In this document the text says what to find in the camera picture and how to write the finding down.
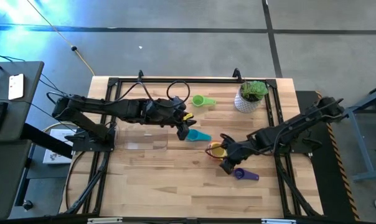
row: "green plant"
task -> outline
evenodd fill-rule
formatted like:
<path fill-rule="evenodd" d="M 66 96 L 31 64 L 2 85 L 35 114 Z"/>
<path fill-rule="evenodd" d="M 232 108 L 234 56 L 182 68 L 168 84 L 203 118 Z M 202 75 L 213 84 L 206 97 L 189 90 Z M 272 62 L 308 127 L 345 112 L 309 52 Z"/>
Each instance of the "green plant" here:
<path fill-rule="evenodd" d="M 267 86 L 263 82 L 252 81 L 241 85 L 240 93 L 249 102 L 256 102 L 263 99 L 268 93 Z"/>

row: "white pot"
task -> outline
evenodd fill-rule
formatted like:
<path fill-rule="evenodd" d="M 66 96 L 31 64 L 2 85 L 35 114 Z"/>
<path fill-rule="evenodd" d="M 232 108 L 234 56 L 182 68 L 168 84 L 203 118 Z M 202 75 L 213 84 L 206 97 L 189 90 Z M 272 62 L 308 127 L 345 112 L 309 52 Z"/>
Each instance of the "white pot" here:
<path fill-rule="evenodd" d="M 256 101 L 256 102 L 249 102 L 245 100 L 241 95 L 240 95 L 240 90 L 238 90 L 237 95 L 235 96 L 235 107 L 241 111 L 242 113 L 251 113 L 253 112 L 256 107 L 261 103 L 261 100 Z"/>

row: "concrete floor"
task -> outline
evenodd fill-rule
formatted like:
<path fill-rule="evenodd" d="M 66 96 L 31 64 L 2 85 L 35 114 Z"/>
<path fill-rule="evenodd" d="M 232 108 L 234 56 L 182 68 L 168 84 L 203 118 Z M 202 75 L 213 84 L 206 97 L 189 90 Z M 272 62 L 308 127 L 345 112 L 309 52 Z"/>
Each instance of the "concrete floor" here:
<path fill-rule="evenodd" d="M 35 4 L 57 26 L 267 28 L 261 0 L 37 0 Z M 376 30 L 376 0 L 268 0 L 268 4 L 274 29 L 308 30 L 303 35 L 275 34 L 282 76 L 293 78 L 297 90 L 320 90 L 323 95 L 345 98 L 342 104 L 350 106 L 376 87 L 376 35 L 311 34 L 311 30 Z M 25 1 L 0 0 L 0 26 L 9 24 L 47 25 Z M 229 77 L 235 67 L 245 77 L 276 75 L 265 33 L 63 34 L 97 75 L 137 75 L 142 69 L 148 76 Z M 33 32 L 23 26 L 0 30 L 0 54 L 42 60 L 43 73 L 60 89 L 79 95 L 88 92 L 90 71 L 55 32 Z M 46 111 L 52 109 L 44 94 L 49 90 L 40 84 L 34 98 Z M 44 128 L 55 121 L 32 108 L 28 122 Z M 334 132 L 347 174 L 363 172 L 364 162 L 348 122 L 334 124 Z M 60 197 L 65 179 L 46 179 L 31 183 L 30 200 L 44 200 L 44 191 L 31 188 L 46 189 L 46 181 L 54 186 L 54 198 Z M 376 222 L 376 180 L 350 186 L 361 220 Z M 53 214 L 59 200 L 47 199 L 53 201 L 52 206 L 23 215 L 15 210 L 11 217 Z"/>

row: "yellow cup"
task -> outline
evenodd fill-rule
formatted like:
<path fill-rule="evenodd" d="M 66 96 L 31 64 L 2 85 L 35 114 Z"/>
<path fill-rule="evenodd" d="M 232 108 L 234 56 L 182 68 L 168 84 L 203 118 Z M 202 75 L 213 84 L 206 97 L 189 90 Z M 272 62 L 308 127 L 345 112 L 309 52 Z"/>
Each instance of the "yellow cup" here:
<path fill-rule="evenodd" d="M 221 142 L 212 142 L 209 144 L 209 149 L 212 149 L 210 150 L 210 154 L 212 156 L 217 156 L 217 157 L 225 157 L 227 156 L 227 152 L 225 151 L 225 149 L 219 147 L 221 146 Z"/>

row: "wooden tabletop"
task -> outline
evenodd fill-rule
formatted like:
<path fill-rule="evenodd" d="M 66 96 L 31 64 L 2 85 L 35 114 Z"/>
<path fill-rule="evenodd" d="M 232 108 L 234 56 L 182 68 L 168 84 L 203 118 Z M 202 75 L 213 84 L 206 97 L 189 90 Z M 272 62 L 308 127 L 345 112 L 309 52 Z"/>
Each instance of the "wooden tabletop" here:
<path fill-rule="evenodd" d="M 90 98 L 104 98 L 109 77 L 93 77 Z M 299 113 L 298 101 L 290 78 L 276 79 L 285 120 Z M 132 83 L 124 83 L 122 94 Z M 165 98 L 168 83 L 146 84 L 153 98 Z M 221 141 L 220 133 L 236 141 L 246 140 L 246 135 L 268 126 L 265 102 L 250 114 L 234 108 L 233 100 L 239 84 L 190 83 L 191 96 L 186 111 L 191 112 L 198 129 Z M 172 87 L 171 95 L 185 98 L 184 85 Z M 217 105 L 196 108 L 191 99 L 204 95 L 215 99 Z M 126 98 L 147 98 L 142 87 L 133 88 Z M 276 114 L 271 94 L 271 105 Z M 87 114 L 94 122 L 100 115 Z M 123 138 L 126 130 L 160 130 L 166 132 L 167 150 L 126 150 Z M 118 120 L 119 138 L 106 176 L 101 216 L 118 217 L 213 217 L 213 218 L 277 218 L 283 217 L 278 179 L 273 157 L 251 156 L 239 166 L 260 175 L 259 181 L 237 180 L 228 176 L 220 161 L 204 153 L 208 142 L 179 141 L 176 128 L 142 126 Z M 86 153 L 78 161 L 70 177 L 69 205 L 87 185 L 93 153 Z M 313 208 L 322 213 L 313 167 L 310 160 L 292 154 L 296 185 Z M 293 212 L 290 191 L 287 190 L 289 208 Z M 63 200 L 60 212 L 65 210 Z"/>

